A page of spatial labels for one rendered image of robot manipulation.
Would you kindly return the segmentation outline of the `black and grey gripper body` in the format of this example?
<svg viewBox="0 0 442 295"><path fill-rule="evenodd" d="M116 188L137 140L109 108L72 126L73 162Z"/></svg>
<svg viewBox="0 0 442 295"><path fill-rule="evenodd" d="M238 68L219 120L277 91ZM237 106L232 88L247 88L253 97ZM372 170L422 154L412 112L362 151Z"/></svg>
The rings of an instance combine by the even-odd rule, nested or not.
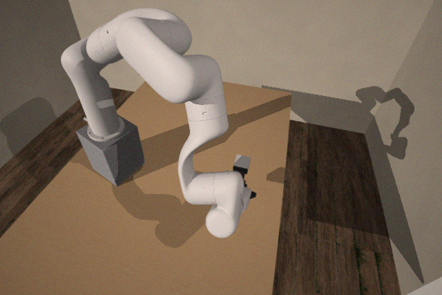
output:
<svg viewBox="0 0 442 295"><path fill-rule="evenodd" d="M248 207L249 204L249 200L250 200L250 196L251 196L251 189L248 187L244 187L244 192L242 195L242 199L243 199L243 210L242 213L246 210L246 208Z"/></svg>

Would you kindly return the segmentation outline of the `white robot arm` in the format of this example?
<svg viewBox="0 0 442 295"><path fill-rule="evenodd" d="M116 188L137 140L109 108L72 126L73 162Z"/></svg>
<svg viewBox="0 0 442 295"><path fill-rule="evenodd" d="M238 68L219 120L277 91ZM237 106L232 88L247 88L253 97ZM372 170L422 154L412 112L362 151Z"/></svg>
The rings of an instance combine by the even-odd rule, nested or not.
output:
<svg viewBox="0 0 442 295"><path fill-rule="evenodd" d="M188 26L172 12L138 8L69 46L61 64L77 91L84 120L90 123L88 135L98 142L113 140L125 129L110 86L99 74L109 64L124 58L165 100L185 103L190 135L178 162L182 193L190 204L212 204L206 227L215 237L228 238L242 213L244 175L251 157L237 155L232 171L195 173L196 149L226 133L229 122L220 67L207 55L183 55L191 42Z"/></svg>

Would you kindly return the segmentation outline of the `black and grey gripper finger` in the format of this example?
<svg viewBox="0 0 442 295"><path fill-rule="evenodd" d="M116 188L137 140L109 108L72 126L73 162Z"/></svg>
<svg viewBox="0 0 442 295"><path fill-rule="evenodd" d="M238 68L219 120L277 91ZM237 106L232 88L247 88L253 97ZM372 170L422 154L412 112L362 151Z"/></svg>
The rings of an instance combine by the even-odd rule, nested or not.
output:
<svg viewBox="0 0 442 295"><path fill-rule="evenodd" d="M244 186L247 187L247 184L245 184L245 182L246 182L246 180L244 180ZM256 193L252 191L250 199L255 198L255 197L256 197Z"/></svg>

